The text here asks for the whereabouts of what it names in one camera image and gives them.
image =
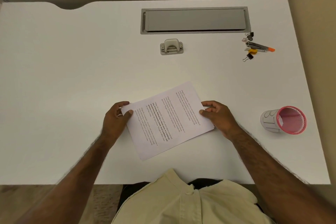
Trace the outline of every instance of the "floor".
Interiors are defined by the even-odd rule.
[[[243,185],[252,191],[264,211],[267,207],[255,185]],[[0,185],[0,223],[11,224],[41,199],[53,185]],[[313,185],[314,190],[336,206],[336,191],[331,185]],[[110,224],[115,216],[122,185],[94,185],[80,224]]]

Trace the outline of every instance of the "beige shirt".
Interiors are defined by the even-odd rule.
[[[170,169],[130,196],[112,223],[273,223],[256,203],[252,192],[234,182],[223,180],[197,190]]]

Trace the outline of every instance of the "pink rim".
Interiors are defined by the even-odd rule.
[[[279,114],[280,114],[280,112],[281,112],[283,109],[288,108],[288,107],[294,108],[295,110],[297,110],[298,112],[300,112],[301,115],[303,116],[303,119],[304,119],[304,126],[303,126],[303,128],[301,129],[301,131],[299,131],[299,132],[296,132],[296,133],[289,132],[289,131],[283,129],[282,126],[280,125],[280,122],[279,122]],[[301,134],[301,133],[306,129],[306,127],[307,127],[307,120],[306,120],[306,116],[304,115],[304,113],[303,113],[299,108],[297,108],[297,107],[295,107],[295,106],[290,106],[290,105],[284,106],[284,107],[282,107],[282,108],[279,109],[279,111],[278,111],[277,114],[276,114],[276,122],[278,123],[279,128],[281,128],[283,132],[286,132],[286,133],[291,134],[291,135],[298,135],[298,134]]]

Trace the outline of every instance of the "left arm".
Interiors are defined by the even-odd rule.
[[[80,221],[105,157],[132,116],[132,110],[124,116],[121,114],[120,107],[128,104],[123,101],[111,107],[105,115],[101,135],[89,150],[61,182],[16,224],[77,224]]]

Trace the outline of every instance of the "person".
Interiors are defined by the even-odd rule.
[[[123,101],[111,107],[96,141],[61,182],[20,217],[17,224],[80,221],[104,159],[132,116],[132,110],[124,116],[121,113],[120,108],[128,104]],[[335,208],[272,158],[237,124],[227,106],[216,101],[202,104],[208,108],[200,110],[200,114],[233,143],[277,223],[336,223]],[[272,222],[258,208],[255,196],[244,187],[228,180],[212,179],[188,185],[171,169],[155,182],[141,184],[140,190],[123,199],[112,223]]]

